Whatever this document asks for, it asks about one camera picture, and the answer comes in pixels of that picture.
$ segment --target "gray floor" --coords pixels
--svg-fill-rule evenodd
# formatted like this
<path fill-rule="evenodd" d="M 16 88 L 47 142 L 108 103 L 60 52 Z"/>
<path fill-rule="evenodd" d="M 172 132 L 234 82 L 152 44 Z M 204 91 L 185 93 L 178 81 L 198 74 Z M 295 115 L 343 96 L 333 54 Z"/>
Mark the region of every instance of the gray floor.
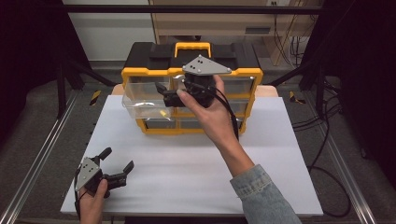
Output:
<path fill-rule="evenodd" d="M 219 38 L 211 38 L 211 41 L 224 43 L 224 40 Z M 261 52 L 259 54 L 260 62 L 265 73 L 263 83 L 270 82 L 291 69 L 285 63 L 277 67 L 272 66 L 268 59 L 268 53 L 265 51 L 262 42 L 257 38 L 238 37 L 236 40 L 230 41 L 253 42 L 256 49 L 259 49 L 259 52 Z M 102 66 L 101 69 L 97 69 L 98 73 L 121 82 L 120 66 L 122 66 L 122 63 L 109 64 L 111 66 L 107 64 Z M 93 131 L 94 123 L 100 116 L 106 96 L 112 90 L 93 79 L 84 78 L 86 86 L 79 93 L 76 105 L 19 213 L 17 221 L 19 223 L 66 223 L 66 220 L 73 223 L 77 220 L 74 216 L 59 212 L 64 200 L 63 196 L 71 184 L 74 172 L 87 143 L 90 141 L 90 132 Z M 336 78 L 329 77 L 329 80 L 334 85 L 338 84 Z M 296 86 L 298 81 L 299 78 L 296 77 L 277 87 L 279 95 L 284 99 L 291 123 L 307 120 L 314 116 L 308 104 L 290 101 L 290 91 L 294 92 L 297 99 L 306 100 L 304 92 L 300 92 Z M 92 95 L 97 90 L 101 90 L 102 93 L 96 105 L 90 105 Z M 331 94 L 327 92 L 325 97 L 328 99 L 330 96 Z M 29 93 L 25 109 L 15 128 L 11 130 L 10 137 L 1 146 L 0 150 L 0 186 L 2 186 L 0 211 L 5 211 L 17 192 L 49 134 L 55 122 L 56 114 L 57 90 L 55 82 L 38 87 Z M 360 146 L 342 114 L 337 113 L 331 118 L 330 127 L 332 137 L 356 178 L 377 223 L 396 223 L 396 192 L 394 188 L 384 177 L 375 161 L 361 157 Z M 319 128 L 317 126 L 295 134 L 304 160 L 306 164 L 310 164 L 323 139 L 319 133 Z M 326 147 L 318 160 L 317 166 L 338 176 Z M 347 199 L 334 181 L 318 171 L 312 172 L 312 180 L 323 209 L 335 214 L 345 211 Z M 304 217 L 302 221 L 304 223 L 361 223 L 353 207 L 346 217 L 336 218 L 325 215 L 323 217 Z"/>

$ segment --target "wall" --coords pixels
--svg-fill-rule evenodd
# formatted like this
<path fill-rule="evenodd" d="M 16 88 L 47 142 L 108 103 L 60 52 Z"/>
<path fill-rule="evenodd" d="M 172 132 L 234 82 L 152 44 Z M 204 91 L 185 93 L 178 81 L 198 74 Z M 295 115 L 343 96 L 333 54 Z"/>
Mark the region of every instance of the wall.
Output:
<path fill-rule="evenodd" d="M 64 4 L 148 5 L 148 0 L 63 0 Z M 125 61 L 134 42 L 155 43 L 148 13 L 69 13 L 90 61 Z"/>

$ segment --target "white table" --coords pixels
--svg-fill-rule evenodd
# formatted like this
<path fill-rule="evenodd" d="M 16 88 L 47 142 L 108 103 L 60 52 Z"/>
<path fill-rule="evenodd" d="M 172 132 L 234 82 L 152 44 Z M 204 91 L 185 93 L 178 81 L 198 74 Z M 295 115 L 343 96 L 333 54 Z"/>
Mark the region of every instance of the white table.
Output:
<path fill-rule="evenodd" d="M 240 142 L 272 177 L 298 216 L 323 212 L 297 144 L 286 107 L 279 97 L 257 97 Z M 104 213 L 114 216 L 242 216 L 242 204 L 219 151 L 203 133 L 146 135 L 110 95 L 84 157 L 106 147 L 105 174 L 120 173 L 134 161 L 127 186 L 111 190 Z M 61 212 L 75 214 L 73 184 Z"/>

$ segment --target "person's hand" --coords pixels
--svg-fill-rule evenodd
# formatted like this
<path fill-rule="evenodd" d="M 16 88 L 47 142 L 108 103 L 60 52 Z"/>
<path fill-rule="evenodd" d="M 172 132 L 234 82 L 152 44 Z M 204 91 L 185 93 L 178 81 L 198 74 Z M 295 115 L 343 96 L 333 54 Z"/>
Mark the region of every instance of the person's hand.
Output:
<path fill-rule="evenodd" d="M 216 88 L 224 93 L 224 82 L 217 75 L 214 75 L 213 78 L 216 81 Z M 177 90 L 177 95 L 181 102 L 195 114 L 206 135 L 215 143 L 216 147 L 220 148 L 230 141 L 237 141 L 230 114 L 216 98 L 210 107 L 204 108 L 185 91 Z"/>
<path fill-rule="evenodd" d="M 102 223 L 102 211 L 105 202 L 106 191 L 107 180 L 102 179 L 94 196 L 91 196 L 91 194 L 85 188 L 82 188 L 78 192 L 80 197 L 79 209 L 81 224 Z"/>

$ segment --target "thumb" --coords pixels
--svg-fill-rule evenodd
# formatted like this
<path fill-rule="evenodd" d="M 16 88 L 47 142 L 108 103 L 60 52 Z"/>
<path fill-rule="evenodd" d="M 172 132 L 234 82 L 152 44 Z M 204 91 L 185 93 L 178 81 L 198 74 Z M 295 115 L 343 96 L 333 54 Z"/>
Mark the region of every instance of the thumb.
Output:
<path fill-rule="evenodd" d="M 183 90 L 177 90 L 177 95 L 180 98 L 181 102 L 190 110 L 195 116 L 199 116 L 203 107 L 198 104 L 198 102 L 188 93 Z"/>
<path fill-rule="evenodd" d="M 96 191 L 95 194 L 95 199 L 103 199 L 105 197 L 107 191 L 107 180 L 106 179 L 102 179 L 99 183 L 98 189 Z"/>

